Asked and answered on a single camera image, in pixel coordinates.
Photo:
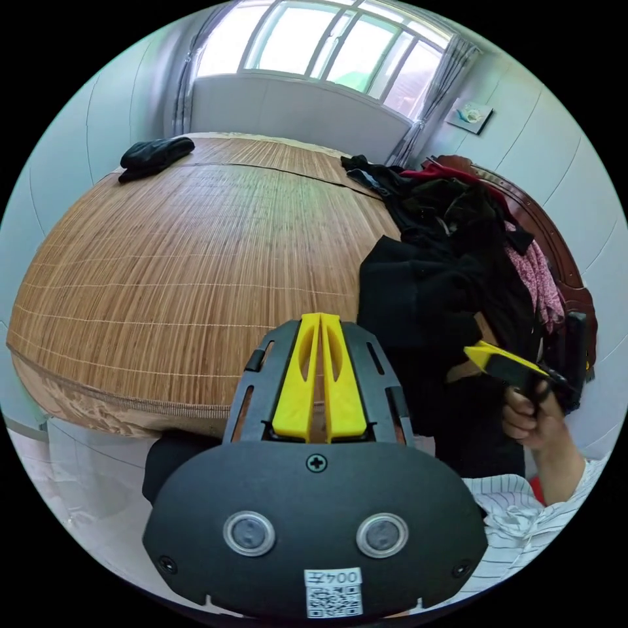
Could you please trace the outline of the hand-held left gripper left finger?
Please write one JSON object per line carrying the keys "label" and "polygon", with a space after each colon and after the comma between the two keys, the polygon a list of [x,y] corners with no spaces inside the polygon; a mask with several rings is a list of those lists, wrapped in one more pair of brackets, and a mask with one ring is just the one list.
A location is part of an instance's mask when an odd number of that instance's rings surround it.
{"label": "hand-held left gripper left finger", "polygon": [[320,329],[320,313],[305,314],[298,324],[272,419],[279,438],[309,442]]}

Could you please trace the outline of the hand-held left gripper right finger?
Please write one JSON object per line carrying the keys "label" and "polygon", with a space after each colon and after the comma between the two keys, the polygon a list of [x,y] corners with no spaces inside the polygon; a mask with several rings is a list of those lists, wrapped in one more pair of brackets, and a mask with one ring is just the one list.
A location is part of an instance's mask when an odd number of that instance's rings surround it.
{"label": "hand-held left gripper right finger", "polygon": [[324,407],[328,443],[361,439],[367,423],[340,317],[321,314]]}

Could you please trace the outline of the person's right hand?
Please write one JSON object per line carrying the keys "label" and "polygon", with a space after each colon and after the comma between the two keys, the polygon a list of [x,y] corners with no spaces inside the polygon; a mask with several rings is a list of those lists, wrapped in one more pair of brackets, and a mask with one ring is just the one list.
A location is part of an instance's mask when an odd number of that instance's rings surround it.
{"label": "person's right hand", "polygon": [[537,404],[521,391],[507,388],[502,427],[507,436],[530,450],[548,451],[570,441],[570,434],[565,415],[549,385],[539,384],[536,393],[541,398]]}

